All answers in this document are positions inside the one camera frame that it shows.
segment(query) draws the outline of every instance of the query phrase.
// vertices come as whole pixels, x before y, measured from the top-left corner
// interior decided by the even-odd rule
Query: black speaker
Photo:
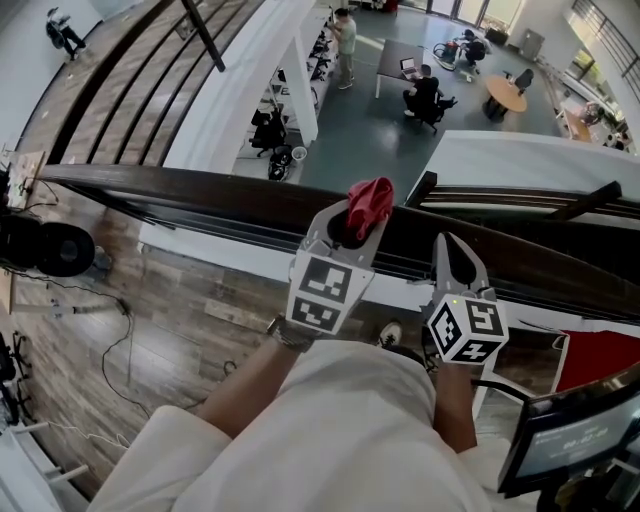
[[[489,30],[487,30],[485,37],[493,44],[504,46],[507,42],[507,39],[509,39],[509,34],[507,34],[506,32],[501,32],[500,30],[496,30],[494,28],[490,28]]]

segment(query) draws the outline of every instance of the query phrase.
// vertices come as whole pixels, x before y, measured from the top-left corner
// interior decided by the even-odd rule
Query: monitor
[[[413,59],[404,59],[400,61],[400,68],[402,71],[406,71],[407,69],[415,69],[416,63]]]
[[[499,479],[507,496],[566,482],[622,452],[640,433],[640,363],[527,401]]]

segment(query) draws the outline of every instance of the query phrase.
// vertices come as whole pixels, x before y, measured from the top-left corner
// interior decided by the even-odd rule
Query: desk
[[[402,80],[404,82],[413,83],[407,80],[400,69],[400,61],[403,59],[411,59],[416,64],[416,69],[420,70],[423,64],[424,48],[419,46],[411,46],[410,44],[399,43],[387,39],[384,42],[380,63],[378,64],[378,73],[376,76],[376,98],[380,96],[380,78],[383,76]]]
[[[575,115],[573,112],[562,109],[557,117],[564,116],[569,128],[569,138],[572,140],[579,140],[581,142],[593,142],[591,139],[591,133],[589,127],[582,122],[582,119]]]
[[[485,85],[491,97],[485,103],[485,114],[489,119],[504,116],[507,110],[524,112],[527,110],[527,99],[518,96],[519,89],[509,83],[503,76],[491,75],[485,80]]]

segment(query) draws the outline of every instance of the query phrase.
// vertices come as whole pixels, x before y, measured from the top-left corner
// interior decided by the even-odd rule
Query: watch
[[[311,348],[319,333],[303,327],[294,327],[283,315],[278,315],[267,327],[267,334],[285,347],[303,354]]]

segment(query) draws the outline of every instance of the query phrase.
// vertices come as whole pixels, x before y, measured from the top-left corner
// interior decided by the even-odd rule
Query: laptop
[[[413,59],[403,59],[400,61],[400,69],[407,80],[416,80],[422,78],[420,72],[416,69],[416,63]]]

